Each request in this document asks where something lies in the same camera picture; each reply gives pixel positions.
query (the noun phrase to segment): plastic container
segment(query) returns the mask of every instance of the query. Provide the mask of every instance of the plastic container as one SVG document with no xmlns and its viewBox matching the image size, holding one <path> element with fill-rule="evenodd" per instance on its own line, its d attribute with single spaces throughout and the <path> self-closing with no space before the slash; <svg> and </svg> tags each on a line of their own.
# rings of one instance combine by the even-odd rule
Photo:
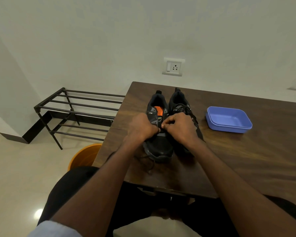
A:
<svg viewBox="0 0 296 237">
<path fill-rule="evenodd" d="M 68 171 L 78 166 L 92 166 L 101 146 L 102 143 L 96 143 L 79 150 L 79 152 L 71 159 Z"/>
<path fill-rule="evenodd" d="M 245 133 L 252 128 L 246 113 L 239 109 L 210 106 L 206 120 L 209 127 L 215 131 Z"/>
</svg>

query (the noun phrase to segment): hand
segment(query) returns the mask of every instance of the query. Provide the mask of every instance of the hand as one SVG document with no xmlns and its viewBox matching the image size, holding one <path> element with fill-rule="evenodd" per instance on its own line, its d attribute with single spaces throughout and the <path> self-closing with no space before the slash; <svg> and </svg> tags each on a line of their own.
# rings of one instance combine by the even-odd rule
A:
<svg viewBox="0 0 296 237">
<path fill-rule="evenodd" d="M 140 113 L 130 122 L 128 136 L 136 138 L 142 143 L 159 131 L 160 129 L 158 127 L 150 123 L 146 114 Z"/>
<path fill-rule="evenodd" d="M 161 127 L 185 147 L 198 139 L 192 118 L 183 112 L 169 116 L 162 122 Z"/>
</svg>

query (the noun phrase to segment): blue plastic container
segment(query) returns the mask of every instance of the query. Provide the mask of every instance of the blue plastic container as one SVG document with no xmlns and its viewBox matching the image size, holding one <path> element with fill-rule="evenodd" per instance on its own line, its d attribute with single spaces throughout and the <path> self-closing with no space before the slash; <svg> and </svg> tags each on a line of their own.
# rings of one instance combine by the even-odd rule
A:
<svg viewBox="0 0 296 237">
<path fill-rule="evenodd" d="M 246 113 L 239 109 L 210 106 L 206 120 L 209 127 L 215 131 L 245 133 L 252 128 Z"/>
</svg>

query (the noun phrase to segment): forearm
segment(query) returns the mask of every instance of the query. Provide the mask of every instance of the forearm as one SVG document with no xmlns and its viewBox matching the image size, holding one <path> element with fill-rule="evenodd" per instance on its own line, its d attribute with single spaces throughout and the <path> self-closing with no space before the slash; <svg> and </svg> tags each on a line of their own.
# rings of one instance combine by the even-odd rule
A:
<svg viewBox="0 0 296 237">
<path fill-rule="evenodd" d="M 201 164 L 240 236 L 296 236 L 296 220 L 246 183 L 201 141 L 188 149 Z"/>
<path fill-rule="evenodd" d="M 110 160 L 52 220 L 77 230 L 83 237 L 105 236 L 131 158 L 141 144 L 136 136 L 126 137 Z"/>
</svg>

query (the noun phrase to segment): white wall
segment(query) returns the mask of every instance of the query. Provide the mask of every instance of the white wall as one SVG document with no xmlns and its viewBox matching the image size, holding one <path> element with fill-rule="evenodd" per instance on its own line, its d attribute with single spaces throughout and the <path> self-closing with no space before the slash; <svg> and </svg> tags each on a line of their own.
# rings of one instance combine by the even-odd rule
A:
<svg viewBox="0 0 296 237">
<path fill-rule="evenodd" d="M 24 135 L 39 119 L 33 109 L 39 102 L 39 96 L 0 38 L 0 132 Z"/>
<path fill-rule="evenodd" d="M 296 0 L 0 0 L 0 37 L 41 99 L 142 81 L 296 102 Z"/>
</svg>

